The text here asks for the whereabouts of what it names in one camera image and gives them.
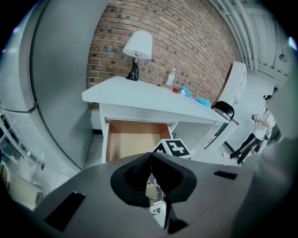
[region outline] brick wall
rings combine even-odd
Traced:
[[[127,76],[133,59],[122,49],[133,32],[153,36],[152,60],[139,60],[140,78],[164,85],[176,68],[176,87],[212,103],[238,59],[228,27],[207,0],[111,0],[94,34],[87,88]]]

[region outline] table lamp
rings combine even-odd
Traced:
[[[135,57],[132,69],[127,79],[137,81],[139,79],[138,59],[151,60],[153,37],[147,32],[137,31],[127,42],[123,49],[123,53],[131,57]]]

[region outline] refrigerator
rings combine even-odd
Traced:
[[[0,59],[0,102],[10,128],[44,163],[46,179],[84,168],[92,139],[81,98],[91,41],[108,0],[39,1]]]

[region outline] chair backrest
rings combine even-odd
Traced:
[[[228,104],[224,101],[217,102],[214,105],[213,109],[216,109],[216,112],[219,114],[221,114],[221,112],[225,113],[230,118],[230,121],[233,119],[234,114],[235,114],[234,108],[230,104]]]

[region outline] shoe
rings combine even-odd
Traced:
[[[223,152],[223,156],[225,159],[230,159],[230,154],[228,154],[227,152]]]

